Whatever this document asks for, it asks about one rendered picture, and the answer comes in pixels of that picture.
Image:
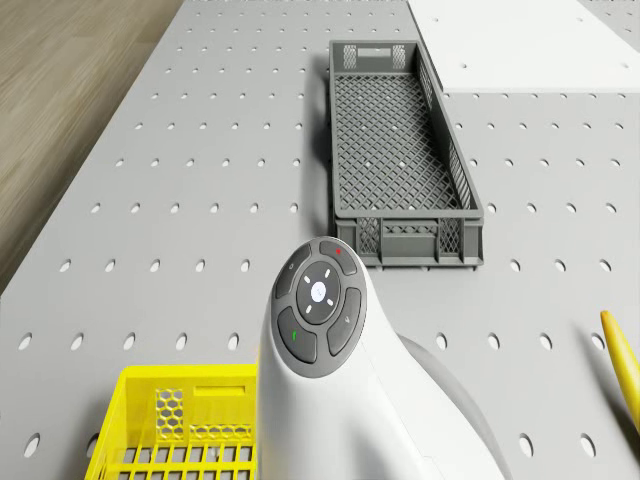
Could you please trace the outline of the dark grey basket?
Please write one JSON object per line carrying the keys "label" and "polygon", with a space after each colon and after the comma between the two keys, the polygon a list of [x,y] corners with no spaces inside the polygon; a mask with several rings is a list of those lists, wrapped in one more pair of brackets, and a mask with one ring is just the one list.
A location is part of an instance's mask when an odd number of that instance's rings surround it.
{"label": "dark grey basket", "polygon": [[483,264],[484,209],[420,41],[329,44],[337,237],[372,267]]}

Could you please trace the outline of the banana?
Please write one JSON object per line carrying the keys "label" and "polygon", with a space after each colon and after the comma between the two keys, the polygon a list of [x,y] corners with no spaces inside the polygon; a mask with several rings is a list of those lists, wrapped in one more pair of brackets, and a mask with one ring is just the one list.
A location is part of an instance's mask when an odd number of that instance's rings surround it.
{"label": "banana", "polygon": [[603,310],[600,319],[620,390],[640,436],[640,363],[614,316]]}

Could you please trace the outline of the yellow basket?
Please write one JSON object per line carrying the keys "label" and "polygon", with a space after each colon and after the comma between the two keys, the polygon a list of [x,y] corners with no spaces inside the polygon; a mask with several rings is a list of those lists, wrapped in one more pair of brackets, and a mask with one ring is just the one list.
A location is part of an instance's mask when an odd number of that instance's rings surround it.
{"label": "yellow basket", "polygon": [[125,368],[85,480],[255,480],[256,371]]}

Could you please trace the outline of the white board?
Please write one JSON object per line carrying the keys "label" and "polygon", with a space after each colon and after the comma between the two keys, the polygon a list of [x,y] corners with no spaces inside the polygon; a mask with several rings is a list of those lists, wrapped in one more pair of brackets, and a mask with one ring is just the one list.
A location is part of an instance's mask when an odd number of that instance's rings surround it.
{"label": "white board", "polygon": [[408,0],[447,93],[640,94],[640,52],[580,0]]}

